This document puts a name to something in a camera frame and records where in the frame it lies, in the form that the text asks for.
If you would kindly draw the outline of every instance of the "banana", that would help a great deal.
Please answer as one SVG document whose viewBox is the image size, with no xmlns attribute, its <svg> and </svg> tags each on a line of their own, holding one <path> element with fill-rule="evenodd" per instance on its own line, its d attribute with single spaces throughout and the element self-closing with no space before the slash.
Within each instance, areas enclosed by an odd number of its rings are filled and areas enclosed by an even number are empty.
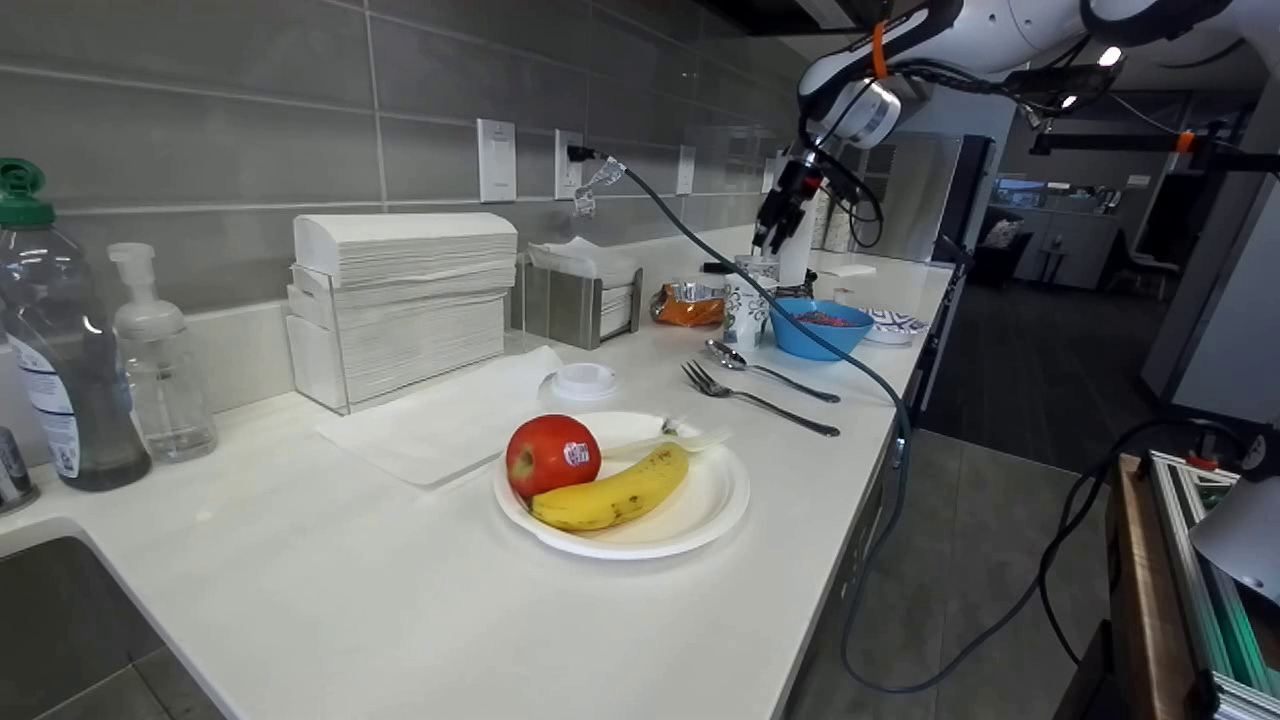
<svg viewBox="0 0 1280 720">
<path fill-rule="evenodd" d="M 531 514 L 564 531 L 606 531 L 650 513 L 679 486 L 685 477 L 686 448 L 658 443 L 614 477 L 531 496 Z"/>
</svg>

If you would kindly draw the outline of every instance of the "red apple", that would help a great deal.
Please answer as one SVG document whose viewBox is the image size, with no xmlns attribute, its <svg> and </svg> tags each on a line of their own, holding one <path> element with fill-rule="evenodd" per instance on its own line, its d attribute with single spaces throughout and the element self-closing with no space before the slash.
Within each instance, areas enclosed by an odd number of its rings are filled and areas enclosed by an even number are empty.
<svg viewBox="0 0 1280 720">
<path fill-rule="evenodd" d="M 502 464 L 513 492 L 531 500 L 564 484 L 592 484 L 601 477 L 601 443 L 573 417 L 535 417 L 513 432 Z"/>
</svg>

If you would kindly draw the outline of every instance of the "electrical outlet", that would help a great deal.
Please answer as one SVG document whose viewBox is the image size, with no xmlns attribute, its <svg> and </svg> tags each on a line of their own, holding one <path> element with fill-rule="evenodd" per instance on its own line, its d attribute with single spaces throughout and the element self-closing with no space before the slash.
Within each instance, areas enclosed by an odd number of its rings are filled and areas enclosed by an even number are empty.
<svg viewBox="0 0 1280 720">
<path fill-rule="evenodd" d="M 585 187 L 585 165 L 566 165 L 566 143 L 585 143 L 578 133 L 555 133 L 555 194 Z"/>
<path fill-rule="evenodd" d="M 679 165 L 676 165 L 676 194 L 692 193 L 692 173 L 697 173 L 697 146 L 679 143 Z"/>
<path fill-rule="evenodd" d="M 517 200 L 517 123 L 474 120 L 479 200 Z"/>
</svg>

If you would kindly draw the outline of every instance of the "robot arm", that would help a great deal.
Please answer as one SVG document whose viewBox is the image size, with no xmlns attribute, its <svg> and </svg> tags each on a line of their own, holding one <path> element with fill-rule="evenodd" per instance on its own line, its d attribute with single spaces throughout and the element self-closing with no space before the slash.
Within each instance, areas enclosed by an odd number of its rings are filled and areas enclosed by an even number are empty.
<svg viewBox="0 0 1280 720">
<path fill-rule="evenodd" d="M 798 146 L 756 213 L 756 248 L 780 250 L 797 230 L 835 143 L 874 146 L 897 129 L 900 97 L 884 85 L 888 77 L 1057 108 L 1064 97 L 1108 92 L 1114 66 L 1036 66 L 1045 55 L 1070 55 L 1070 48 L 1087 38 L 1172 38 L 1225 6 L 1254 4 L 1260 0 L 922 0 L 805 73 Z"/>
</svg>

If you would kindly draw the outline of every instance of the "sink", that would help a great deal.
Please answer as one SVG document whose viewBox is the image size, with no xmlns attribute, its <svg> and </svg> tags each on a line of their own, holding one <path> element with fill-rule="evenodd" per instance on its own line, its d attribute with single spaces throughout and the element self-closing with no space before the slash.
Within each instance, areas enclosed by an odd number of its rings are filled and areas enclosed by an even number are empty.
<svg viewBox="0 0 1280 720">
<path fill-rule="evenodd" d="M 0 720 L 221 720 L 74 535 L 0 557 Z"/>
</svg>

